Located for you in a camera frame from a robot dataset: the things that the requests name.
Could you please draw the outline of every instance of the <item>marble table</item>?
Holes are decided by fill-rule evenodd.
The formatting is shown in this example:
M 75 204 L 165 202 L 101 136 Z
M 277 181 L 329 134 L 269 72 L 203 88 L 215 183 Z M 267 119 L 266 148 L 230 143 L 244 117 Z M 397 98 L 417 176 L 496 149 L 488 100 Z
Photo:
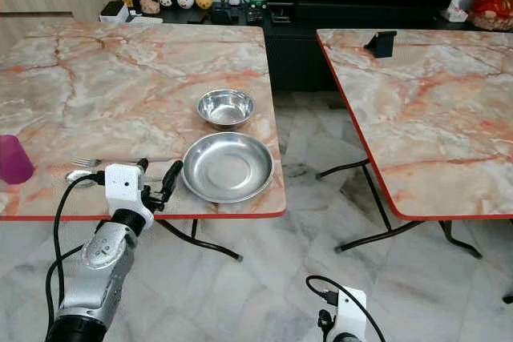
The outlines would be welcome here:
M 262 140 L 273 181 L 253 199 L 214 204 L 178 182 L 156 219 L 283 215 L 285 189 L 262 29 L 239 26 L 64 22 L 41 26 L 0 59 L 0 127 L 17 135 L 36 166 L 20 185 L 0 181 L 0 220 L 52 220 L 73 155 L 181 159 L 216 132 L 196 112 L 202 94 L 247 92 L 253 117 L 239 129 Z M 162 177 L 169 163 L 152 163 Z M 153 188 L 158 183 L 148 183 Z M 63 220 L 107 219 L 102 187 L 75 189 Z
M 398 30 L 391 58 L 364 45 L 376 30 L 318 30 L 317 37 L 368 159 L 361 167 L 386 231 L 342 252 L 437 220 L 454 239 L 457 219 L 513 218 L 513 35 Z M 410 222 L 392 228 L 366 164 L 390 210 Z

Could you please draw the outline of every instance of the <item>black cable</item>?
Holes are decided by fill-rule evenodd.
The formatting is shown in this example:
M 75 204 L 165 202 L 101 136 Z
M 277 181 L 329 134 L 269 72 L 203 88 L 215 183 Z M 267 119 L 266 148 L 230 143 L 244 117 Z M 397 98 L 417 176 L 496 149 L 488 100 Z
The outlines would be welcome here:
M 73 250 L 68 251 L 65 253 L 61 259 L 61 261 L 65 260 L 68 256 L 75 254 L 76 252 L 80 251 L 83 247 L 83 244 L 81 244 L 78 247 L 75 247 Z M 59 263 L 57 260 L 55 260 L 51 266 L 48 268 L 48 272 L 46 273 L 46 282 L 45 282 L 45 292 L 46 292 L 46 305 L 48 306 L 48 328 L 46 329 L 46 338 L 48 337 L 48 334 L 50 333 L 50 329 L 52 324 L 54 324 L 54 300 L 51 296 L 51 276 L 54 274 L 54 270 L 57 267 Z
M 57 208 L 57 212 L 55 213 L 54 219 L 54 248 L 55 248 L 55 262 L 57 263 L 57 274 L 59 276 L 59 304 L 62 303 L 64 299 L 64 270 L 63 270 L 63 258 L 61 256 L 61 246 L 59 243 L 59 224 L 61 220 L 61 214 L 63 213 L 64 203 L 66 202 L 67 196 L 70 194 L 73 187 L 82 182 L 83 180 L 93 179 L 95 180 L 95 176 L 84 175 L 80 178 L 77 178 L 67 187 L 66 191 L 64 191 L 63 197 L 59 203 L 59 207 Z
M 306 286 L 308 286 L 308 288 L 310 290 L 312 290 L 314 293 L 316 293 L 318 296 L 320 296 L 323 299 L 325 299 L 325 294 L 326 293 L 320 292 L 316 288 L 314 288 L 312 286 L 312 284 L 310 283 L 310 280 L 322 280 L 324 282 L 332 284 L 333 286 L 338 288 L 340 291 L 342 291 L 344 294 L 346 294 L 360 308 L 360 310 L 362 310 L 362 312 L 365 314 L 365 316 L 367 317 L 367 320 L 369 320 L 369 322 L 370 322 L 370 324 L 372 324 L 372 327 L 374 328 L 374 330 L 376 330 L 376 333 L 378 334 L 379 340 L 381 342 L 386 342 L 385 341 L 385 337 L 383 336 L 382 331 L 378 327 L 378 324 L 376 324 L 376 321 L 374 320 L 374 318 L 370 315 L 370 313 L 366 310 L 366 308 L 364 308 L 363 305 L 350 292 L 348 292 L 345 288 L 343 288 L 340 284 L 338 284 L 334 280 L 331 280 L 330 278 L 326 278 L 325 276 L 308 276 L 306 278 Z

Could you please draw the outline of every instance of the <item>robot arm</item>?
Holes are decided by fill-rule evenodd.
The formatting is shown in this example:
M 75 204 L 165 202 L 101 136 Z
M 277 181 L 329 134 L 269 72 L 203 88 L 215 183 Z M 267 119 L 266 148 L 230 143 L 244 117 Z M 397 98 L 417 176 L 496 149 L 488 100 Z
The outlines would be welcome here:
M 137 238 L 164 209 L 182 163 L 166 173 L 161 198 L 150 196 L 139 166 L 113 164 L 105 170 L 105 196 L 112 215 L 84 244 L 76 277 L 67 287 L 46 342 L 101 342 L 114 319 L 121 290 L 134 262 Z

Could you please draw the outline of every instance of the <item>metal bowl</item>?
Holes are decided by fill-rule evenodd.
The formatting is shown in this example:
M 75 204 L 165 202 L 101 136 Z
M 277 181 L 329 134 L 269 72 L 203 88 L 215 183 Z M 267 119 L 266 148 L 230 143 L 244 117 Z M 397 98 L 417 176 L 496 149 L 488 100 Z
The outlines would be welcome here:
M 218 130 L 235 130 L 253 113 L 249 95 L 237 90 L 215 90 L 203 95 L 198 103 L 201 118 Z
M 262 192 L 273 172 L 274 158 L 260 140 L 237 132 L 218 132 L 187 150 L 182 177 L 200 198 L 236 203 Z

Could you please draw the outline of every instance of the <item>tissue box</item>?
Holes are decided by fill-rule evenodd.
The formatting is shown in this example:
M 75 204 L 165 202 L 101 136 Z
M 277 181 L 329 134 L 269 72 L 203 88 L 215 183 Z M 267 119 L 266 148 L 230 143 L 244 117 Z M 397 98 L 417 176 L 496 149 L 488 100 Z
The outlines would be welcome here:
M 99 15 L 100 22 L 124 23 L 128 19 L 128 7 L 123 2 L 109 2 Z

